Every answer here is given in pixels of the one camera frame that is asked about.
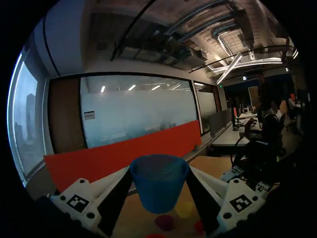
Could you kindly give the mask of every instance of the sign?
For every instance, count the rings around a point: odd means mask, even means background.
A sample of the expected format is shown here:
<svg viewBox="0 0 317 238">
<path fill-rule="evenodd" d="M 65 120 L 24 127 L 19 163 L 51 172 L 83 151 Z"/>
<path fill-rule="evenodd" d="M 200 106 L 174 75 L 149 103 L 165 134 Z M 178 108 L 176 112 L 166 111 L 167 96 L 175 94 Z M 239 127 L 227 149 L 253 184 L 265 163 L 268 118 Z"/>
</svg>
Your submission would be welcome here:
<svg viewBox="0 0 317 238">
<path fill-rule="evenodd" d="M 85 121 L 90 119 L 95 119 L 95 112 L 94 111 L 87 111 L 84 112 Z"/>
</svg>

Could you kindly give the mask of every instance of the glass wall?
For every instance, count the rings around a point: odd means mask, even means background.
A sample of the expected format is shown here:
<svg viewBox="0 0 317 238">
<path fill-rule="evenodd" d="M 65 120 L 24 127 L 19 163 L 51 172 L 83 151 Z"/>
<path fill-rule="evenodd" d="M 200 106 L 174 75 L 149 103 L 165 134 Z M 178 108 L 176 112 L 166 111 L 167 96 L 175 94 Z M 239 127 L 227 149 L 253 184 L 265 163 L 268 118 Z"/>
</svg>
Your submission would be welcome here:
<svg viewBox="0 0 317 238">
<path fill-rule="evenodd" d="M 147 76 L 81 79 L 88 148 L 129 140 L 197 120 L 188 81 Z"/>
<path fill-rule="evenodd" d="M 45 80 L 38 81 L 21 57 L 9 92 L 8 132 L 15 164 L 25 183 L 45 154 L 42 130 Z"/>
<path fill-rule="evenodd" d="M 217 112 L 214 89 L 211 85 L 194 83 L 201 113 L 202 133 L 210 131 L 210 117 Z"/>
</svg>

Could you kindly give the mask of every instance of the table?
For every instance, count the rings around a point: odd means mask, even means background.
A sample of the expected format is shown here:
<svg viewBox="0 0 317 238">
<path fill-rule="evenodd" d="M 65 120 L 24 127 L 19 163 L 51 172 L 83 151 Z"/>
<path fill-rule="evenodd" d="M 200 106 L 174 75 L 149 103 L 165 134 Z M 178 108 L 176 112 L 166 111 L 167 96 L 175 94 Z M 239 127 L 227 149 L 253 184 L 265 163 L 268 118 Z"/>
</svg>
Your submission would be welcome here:
<svg viewBox="0 0 317 238">
<path fill-rule="evenodd" d="M 241 123 L 246 123 L 248 119 L 240 120 Z M 235 143 L 240 138 L 239 131 L 232 130 L 232 124 L 214 141 L 212 142 L 213 146 L 235 146 Z M 260 130 L 259 122 L 256 121 L 256 125 L 250 128 L 251 130 Z M 242 138 L 237 146 L 245 146 L 249 143 L 247 138 Z"/>
<path fill-rule="evenodd" d="M 229 157 L 198 156 L 189 164 L 216 178 L 220 178 L 222 173 L 231 169 Z M 175 210 L 166 213 L 173 217 L 175 228 L 172 231 L 162 231 L 154 224 L 154 220 L 158 215 L 150 213 L 143 208 L 139 195 L 133 194 L 128 196 L 113 230 L 112 238 L 145 238 L 149 234 L 162 234 L 166 238 L 204 237 L 203 235 L 196 234 L 194 229 L 194 224 L 200 220 L 200 217 L 186 182 L 184 183 L 177 204 L 182 202 L 193 203 L 191 216 L 181 219 Z"/>
<path fill-rule="evenodd" d="M 240 116 L 238 116 L 238 119 L 248 119 L 248 118 L 254 118 L 257 117 L 257 114 L 252 114 L 251 112 L 248 113 L 241 113 Z"/>
</svg>

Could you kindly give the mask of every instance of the orange partition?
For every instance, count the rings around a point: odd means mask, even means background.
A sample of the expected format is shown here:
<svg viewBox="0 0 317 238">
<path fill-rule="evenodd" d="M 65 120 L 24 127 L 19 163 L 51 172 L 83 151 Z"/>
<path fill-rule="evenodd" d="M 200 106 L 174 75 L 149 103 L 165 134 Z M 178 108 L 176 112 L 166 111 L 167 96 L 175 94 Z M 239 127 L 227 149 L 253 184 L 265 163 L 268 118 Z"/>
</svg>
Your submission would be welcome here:
<svg viewBox="0 0 317 238">
<path fill-rule="evenodd" d="M 44 160 L 59 191 L 78 178 L 94 182 L 128 165 L 137 157 L 169 154 L 182 157 L 201 144 L 199 121 L 111 145 L 55 155 Z"/>
</svg>

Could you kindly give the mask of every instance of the pipe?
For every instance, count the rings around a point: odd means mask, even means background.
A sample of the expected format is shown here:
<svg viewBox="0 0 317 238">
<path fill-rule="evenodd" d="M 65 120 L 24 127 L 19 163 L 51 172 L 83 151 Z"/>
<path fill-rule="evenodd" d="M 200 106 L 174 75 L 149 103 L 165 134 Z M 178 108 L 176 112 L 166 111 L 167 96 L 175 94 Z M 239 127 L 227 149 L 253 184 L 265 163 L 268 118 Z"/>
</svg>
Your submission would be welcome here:
<svg viewBox="0 0 317 238">
<path fill-rule="evenodd" d="M 228 56 L 233 56 L 233 53 L 227 43 L 222 39 L 221 35 L 237 29 L 240 29 L 239 24 L 233 22 L 224 26 L 216 27 L 210 31 L 211 37 L 218 42 L 218 44 L 227 53 Z"/>
<path fill-rule="evenodd" d="M 188 39 L 192 38 L 193 36 L 199 34 L 203 30 L 205 30 L 207 27 L 212 26 L 213 24 L 220 23 L 220 22 L 223 22 L 223 21 L 228 21 L 228 20 L 231 20 L 231 19 L 233 19 L 233 14 L 231 12 L 223 14 L 221 16 L 217 16 L 217 17 L 211 19 L 210 21 L 205 22 L 202 25 L 199 25 L 199 26 L 195 27 L 193 30 L 188 32 L 187 35 L 185 35 L 182 38 L 180 38 L 178 40 L 178 42 L 185 42 Z"/>
<path fill-rule="evenodd" d="M 186 24 L 187 22 L 189 22 L 190 20 L 192 20 L 197 14 L 201 13 L 204 10 L 209 10 L 210 8 L 215 8 L 218 6 L 222 6 L 225 4 L 232 4 L 233 1 L 232 0 L 217 0 L 211 3 L 208 3 L 206 5 L 203 6 L 199 6 L 198 8 L 196 8 L 194 11 L 192 11 L 191 13 L 189 13 L 188 15 L 186 15 L 185 17 L 179 19 L 176 23 L 174 23 L 173 26 L 171 26 L 165 33 L 164 35 L 171 35 L 173 34 L 175 31 L 177 31 L 178 28 L 180 28 L 181 26 L 183 26 L 184 24 Z"/>
<path fill-rule="evenodd" d="M 266 46 L 266 47 L 256 48 L 256 49 L 253 49 L 253 50 L 247 50 L 247 51 L 241 52 L 241 54 L 249 53 L 250 51 L 260 51 L 260 50 L 264 50 L 264 49 L 268 49 L 268 48 L 278 48 L 278 47 L 294 48 L 294 46 L 290 46 L 290 45 Z M 214 63 L 218 63 L 218 62 L 220 62 L 220 61 L 222 61 L 222 60 L 226 60 L 226 59 L 229 59 L 229 58 L 231 58 L 231 56 L 225 57 L 225 58 L 223 58 L 223 59 L 220 59 L 220 60 L 217 60 L 217 61 L 214 61 L 214 62 L 211 62 L 211 63 L 208 63 L 208 64 L 203 65 L 203 66 L 200 66 L 200 67 L 198 67 L 198 68 L 196 68 L 196 69 L 192 69 L 189 73 L 195 72 L 195 71 L 200 70 L 200 69 L 202 69 L 202 68 L 205 68 L 205 67 L 207 67 L 207 66 L 209 66 L 209 65 L 212 65 L 212 64 L 214 64 Z"/>
</svg>

